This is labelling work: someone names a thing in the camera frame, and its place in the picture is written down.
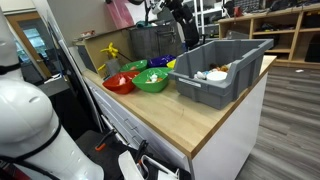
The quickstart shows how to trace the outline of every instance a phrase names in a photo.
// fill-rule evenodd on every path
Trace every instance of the gray floor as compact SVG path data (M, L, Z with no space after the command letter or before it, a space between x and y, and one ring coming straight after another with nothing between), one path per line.
M320 70L274 67L257 143L238 180L320 179Z

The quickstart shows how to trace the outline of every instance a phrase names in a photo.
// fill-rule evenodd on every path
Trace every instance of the yellow toy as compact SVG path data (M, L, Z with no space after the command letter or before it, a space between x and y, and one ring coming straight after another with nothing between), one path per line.
M107 54L110 55L112 57L112 59L116 59L119 50L113 47L113 42L110 42L109 46L105 49L101 49L100 52L107 52ZM106 67L106 65L103 64L102 66L100 66L98 68L98 71L102 70L105 67Z
M115 59L115 58L117 58L117 54L119 51L118 51L118 49L113 47L113 42L111 42L107 48L102 49L100 52L107 52L111 55L111 57L113 59Z

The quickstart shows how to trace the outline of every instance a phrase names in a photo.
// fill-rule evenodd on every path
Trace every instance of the red bowl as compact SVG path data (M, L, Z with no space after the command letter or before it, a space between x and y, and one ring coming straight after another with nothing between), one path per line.
M135 88L132 79L139 73L139 71L120 72L107 79L102 85L117 94L128 94ZM126 79L126 83L119 85L119 81L122 77Z

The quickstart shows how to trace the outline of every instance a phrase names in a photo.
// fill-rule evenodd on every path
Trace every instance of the yellow bowl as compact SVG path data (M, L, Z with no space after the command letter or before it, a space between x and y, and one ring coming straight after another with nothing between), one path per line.
M175 64L176 64L176 60L174 59L167 63L167 67L173 69Z

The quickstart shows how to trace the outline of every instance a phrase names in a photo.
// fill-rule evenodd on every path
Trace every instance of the wooden countertop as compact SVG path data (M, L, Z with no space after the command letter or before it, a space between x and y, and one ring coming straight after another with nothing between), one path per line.
M92 80L132 114L192 159L268 72L275 59L276 56L264 56L260 76L253 86L244 90L238 100L231 102L222 110L216 110L180 95L173 80L170 80L161 93L147 93L136 88L127 95L119 95L104 88L103 80L92 71L83 72L83 76Z
M244 21L244 20L250 20L250 19L258 19L258 18L265 18L265 17L273 17L273 16L281 16L286 14L293 14L293 13L300 13L301 11L314 11L319 10L320 4L312 4L309 6L300 6L300 7L294 7L294 8L287 8L284 10L274 11L274 12L264 12L264 13L255 13L255 14L248 14L245 16L237 17L237 18L227 18L227 19L221 19L218 22L219 23L229 23L234 21Z

